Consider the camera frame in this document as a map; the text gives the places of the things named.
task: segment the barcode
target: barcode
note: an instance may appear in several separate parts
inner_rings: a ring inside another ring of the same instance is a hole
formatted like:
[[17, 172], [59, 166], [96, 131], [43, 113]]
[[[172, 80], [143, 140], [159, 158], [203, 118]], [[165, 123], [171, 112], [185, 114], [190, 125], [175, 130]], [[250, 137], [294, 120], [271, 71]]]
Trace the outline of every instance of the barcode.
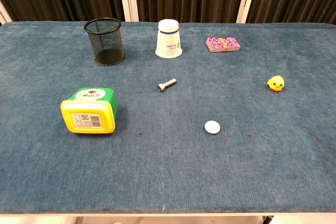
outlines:
[[88, 115], [81, 115], [82, 120], [89, 120], [89, 116]]
[[91, 122], [92, 122], [92, 127], [100, 127], [100, 120], [99, 116], [90, 116]]

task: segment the yellow plastic container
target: yellow plastic container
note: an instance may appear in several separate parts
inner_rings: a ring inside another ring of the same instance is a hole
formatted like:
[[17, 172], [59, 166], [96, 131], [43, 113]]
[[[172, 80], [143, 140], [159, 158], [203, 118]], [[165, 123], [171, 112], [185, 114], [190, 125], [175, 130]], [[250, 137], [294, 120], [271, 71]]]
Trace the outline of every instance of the yellow plastic container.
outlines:
[[82, 88], [61, 104], [69, 131], [74, 133], [112, 133], [117, 113], [117, 97], [110, 88]]

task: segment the bolt head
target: bolt head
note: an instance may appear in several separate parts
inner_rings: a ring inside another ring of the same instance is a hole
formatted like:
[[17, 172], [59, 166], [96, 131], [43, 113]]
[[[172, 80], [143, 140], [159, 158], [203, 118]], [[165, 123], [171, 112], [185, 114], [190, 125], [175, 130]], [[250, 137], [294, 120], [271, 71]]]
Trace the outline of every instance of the bolt head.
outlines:
[[165, 85], [163, 85], [162, 83], [160, 83], [159, 85], [157, 85], [157, 90], [159, 91], [159, 92], [162, 92], [164, 89], [165, 89]]

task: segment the white floor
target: white floor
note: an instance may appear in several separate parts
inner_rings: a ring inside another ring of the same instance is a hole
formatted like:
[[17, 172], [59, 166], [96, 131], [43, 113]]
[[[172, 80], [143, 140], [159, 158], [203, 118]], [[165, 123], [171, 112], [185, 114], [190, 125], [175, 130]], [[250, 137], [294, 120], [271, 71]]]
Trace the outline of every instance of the white floor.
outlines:
[[[0, 224], [75, 224], [75, 217], [0, 217]], [[261, 216], [84, 217], [76, 224], [262, 224]], [[335, 224], [336, 213], [275, 216], [271, 224]]]

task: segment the barcode sticker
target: barcode sticker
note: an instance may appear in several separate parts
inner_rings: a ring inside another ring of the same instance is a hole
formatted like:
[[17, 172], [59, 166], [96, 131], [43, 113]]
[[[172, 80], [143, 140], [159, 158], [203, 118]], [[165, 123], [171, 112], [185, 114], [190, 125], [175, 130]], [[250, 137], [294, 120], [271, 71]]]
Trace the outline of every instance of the barcode sticker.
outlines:
[[72, 114], [73, 122], [76, 127], [81, 128], [101, 128], [101, 120], [99, 114]]

